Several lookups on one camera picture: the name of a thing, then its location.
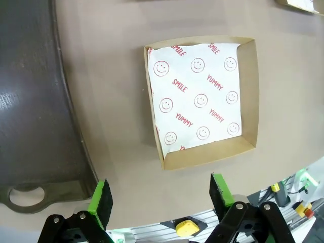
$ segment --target smiley face print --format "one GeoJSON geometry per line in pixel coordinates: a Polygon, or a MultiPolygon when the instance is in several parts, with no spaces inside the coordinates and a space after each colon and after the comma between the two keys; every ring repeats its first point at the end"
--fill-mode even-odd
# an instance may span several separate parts
{"type": "Polygon", "coordinates": [[[191,62],[191,70],[196,73],[202,72],[204,68],[205,68],[205,63],[201,58],[196,58],[191,62]]]}
{"type": "Polygon", "coordinates": [[[238,101],[238,94],[235,91],[228,92],[226,96],[226,102],[230,105],[236,103],[238,101]]]}
{"type": "Polygon", "coordinates": [[[167,75],[169,69],[170,67],[166,61],[158,61],[153,67],[154,73],[159,77],[167,75]]]}
{"type": "Polygon", "coordinates": [[[225,59],[225,62],[224,62],[224,67],[227,71],[234,71],[237,67],[237,62],[234,58],[232,57],[228,57],[225,59]]]}
{"type": "Polygon", "coordinates": [[[204,94],[199,94],[194,99],[194,105],[197,108],[203,108],[208,103],[208,98],[204,94]]]}
{"type": "Polygon", "coordinates": [[[160,102],[160,111],[163,113],[168,113],[172,110],[173,108],[173,102],[169,98],[164,98],[160,102]]]}
{"type": "Polygon", "coordinates": [[[198,128],[198,130],[197,130],[197,137],[200,140],[208,139],[209,134],[210,134],[210,132],[209,132],[209,129],[207,127],[201,127],[201,128],[198,128]]]}
{"type": "Polygon", "coordinates": [[[174,144],[177,141],[177,135],[174,132],[168,132],[164,137],[164,142],[166,145],[174,144]]]}
{"type": "Polygon", "coordinates": [[[229,135],[236,135],[239,132],[239,125],[237,123],[231,123],[228,125],[227,132],[229,135]]]}

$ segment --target kraft paper box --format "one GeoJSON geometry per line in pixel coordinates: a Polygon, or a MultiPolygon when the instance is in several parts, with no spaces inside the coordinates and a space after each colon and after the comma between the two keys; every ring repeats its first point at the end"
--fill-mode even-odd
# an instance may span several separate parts
{"type": "Polygon", "coordinates": [[[275,0],[279,4],[295,7],[311,13],[324,15],[324,0],[275,0]]]}
{"type": "Polygon", "coordinates": [[[158,155],[164,170],[198,166],[232,157],[256,147],[259,124],[259,73],[256,43],[254,39],[231,36],[195,36],[171,39],[146,45],[144,47],[144,58],[154,136],[158,155]],[[198,44],[215,44],[216,46],[217,44],[225,43],[239,44],[237,48],[237,62],[239,69],[241,136],[170,152],[164,158],[158,131],[155,126],[152,88],[148,69],[149,50],[158,50],[160,48],[172,46],[193,46],[198,44]]]}

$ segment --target red button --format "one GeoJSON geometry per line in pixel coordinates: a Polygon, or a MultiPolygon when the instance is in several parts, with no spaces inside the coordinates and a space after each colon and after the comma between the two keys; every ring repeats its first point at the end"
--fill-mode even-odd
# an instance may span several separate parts
{"type": "Polygon", "coordinates": [[[304,214],[309,219],[314,216],[314,212],[311,209],[306,209],[306,211],[304,212],[304,214]]]}

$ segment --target dark gray curved object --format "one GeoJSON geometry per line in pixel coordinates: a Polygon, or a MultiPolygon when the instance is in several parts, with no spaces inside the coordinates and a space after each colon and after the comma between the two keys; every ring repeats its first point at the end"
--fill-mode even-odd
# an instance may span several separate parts
{"type": "Polygon", "coordinates": [[[98,182],[60,50],[54,1],[0,1],[0,203],[19,213],[89,198],[98,182]],[[45,197],[36,205],[9,199],[13,188],[37,187],[45,197]]]}

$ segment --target gray table surface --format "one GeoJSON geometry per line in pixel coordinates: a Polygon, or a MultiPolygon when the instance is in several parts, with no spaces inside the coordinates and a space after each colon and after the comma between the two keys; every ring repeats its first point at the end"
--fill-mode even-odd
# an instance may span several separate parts
{"type": "MultiPolygon", "coordinates": [[[[114,199],[108,228],[212,208],[210,173],[248,195],[324,155],[324,17],[273,0],[57,0],[61,46],[76,113],[99,178],[114,199]],[[260,70],[257,148],[195,168],[162,171],[154,143],[143,46],[195,35],[256,39],[260,70]]],[[[0,205],[0,225],[41,230],[50,214],[0,205]]]]}

